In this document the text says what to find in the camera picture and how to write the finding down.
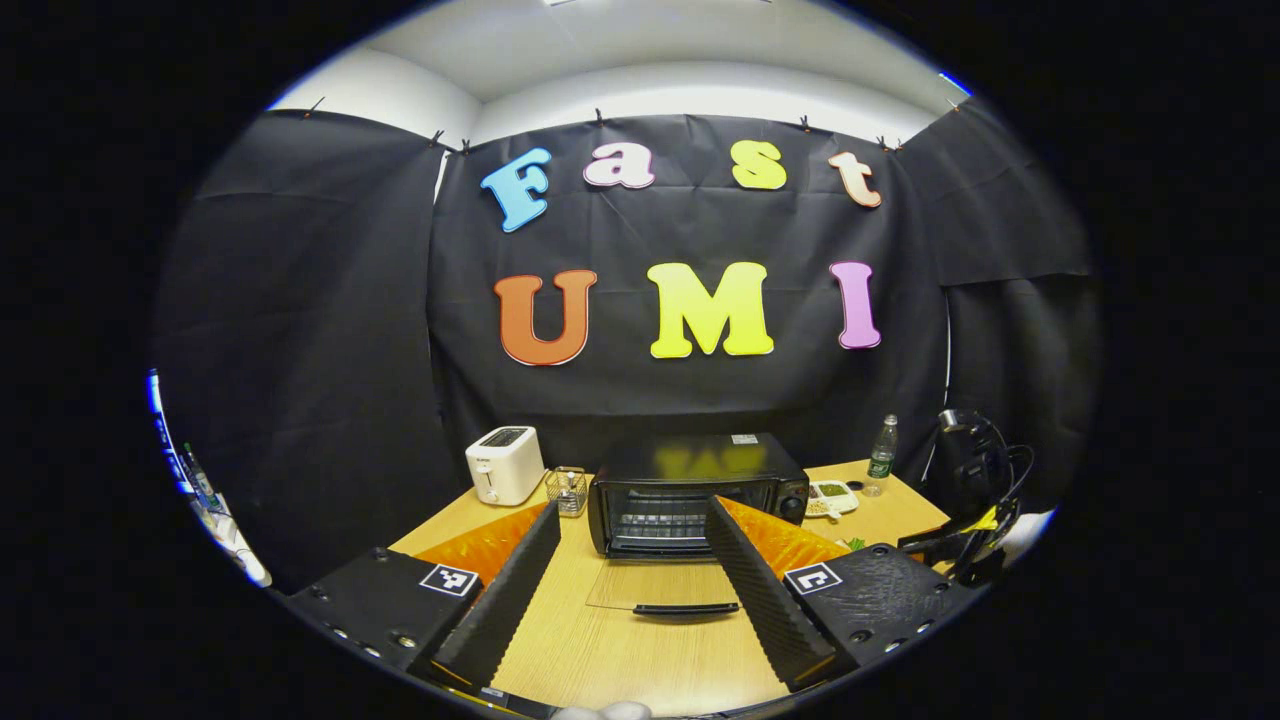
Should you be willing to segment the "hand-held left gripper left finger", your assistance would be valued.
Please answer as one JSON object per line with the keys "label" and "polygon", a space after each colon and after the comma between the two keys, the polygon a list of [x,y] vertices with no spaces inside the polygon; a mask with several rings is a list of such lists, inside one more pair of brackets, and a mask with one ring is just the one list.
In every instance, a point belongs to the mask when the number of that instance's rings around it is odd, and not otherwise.
{"label": "hand-held left gripper left finger", "polygon": [[476,694],[495,679],[562,539],[547,502],[425,544],[375,544],[274,600],[396,676]]}

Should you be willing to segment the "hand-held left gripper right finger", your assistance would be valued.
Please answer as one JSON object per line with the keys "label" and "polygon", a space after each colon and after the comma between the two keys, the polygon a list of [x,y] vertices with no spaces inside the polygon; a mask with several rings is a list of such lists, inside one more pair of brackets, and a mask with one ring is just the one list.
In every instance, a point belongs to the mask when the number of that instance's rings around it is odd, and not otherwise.
{"label": "hand-held left gripper right finger", "polygon": [[982,592],[892,544],[800,559],[767,555],[814,544],[800,527],[724,497],[708,502],[705,536],[771,667],[804,691],[896,659],[969,609]]}

